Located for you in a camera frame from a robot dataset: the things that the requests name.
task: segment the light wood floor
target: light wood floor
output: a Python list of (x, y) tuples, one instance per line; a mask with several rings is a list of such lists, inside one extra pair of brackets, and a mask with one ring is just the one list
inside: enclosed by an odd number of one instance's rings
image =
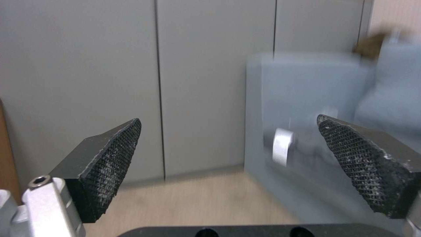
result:
[(297, 219), (246, 173), (123, 188), (87, 237), (116, 237), (142, 226), (296, 224)]

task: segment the white cylindrical object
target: white cylindrical object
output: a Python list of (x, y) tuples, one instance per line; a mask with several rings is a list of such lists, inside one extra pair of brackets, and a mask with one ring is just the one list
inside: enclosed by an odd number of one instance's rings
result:
[(288, 149), (293, 141), (294, 133), (292, 131), (277, 128), (273, 139), (272, 160), (286, 167)]

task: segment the cabinet door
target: cabinet door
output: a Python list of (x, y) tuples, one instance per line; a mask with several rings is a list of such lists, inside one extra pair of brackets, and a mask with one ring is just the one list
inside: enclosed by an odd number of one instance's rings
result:
[(244, 162), (247, 56), (273, 50), (275, 0), (157, 0), (167, 176)]
[[(364, 1), (278, 0), (275, 51), (351, 52), (360, 33)], [(363, 24), (366, 31), (368, 21)]]
[(125, 182), (163, 177), (153, 0), (1, 1), (0, 96), (21, 186), (139, 117)]

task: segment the screw head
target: screw head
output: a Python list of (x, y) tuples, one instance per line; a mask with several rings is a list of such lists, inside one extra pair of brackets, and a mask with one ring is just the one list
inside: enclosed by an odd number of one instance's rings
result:
[(42, 175), (31, 180), (31, 182), (29, 182), (28, 184), (28, 188), (30, 190), (34, 190), (34, 189), (44, 186), (45, 184), (51, 183), (52, 181), (53, 179), (51, 178), (50, 175)]

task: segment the black metal plate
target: black metal plate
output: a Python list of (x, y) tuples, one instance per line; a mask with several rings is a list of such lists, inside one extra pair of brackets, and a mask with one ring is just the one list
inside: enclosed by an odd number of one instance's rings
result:
[(397, 237), (364, 224), (144, 227), (120, 237)]

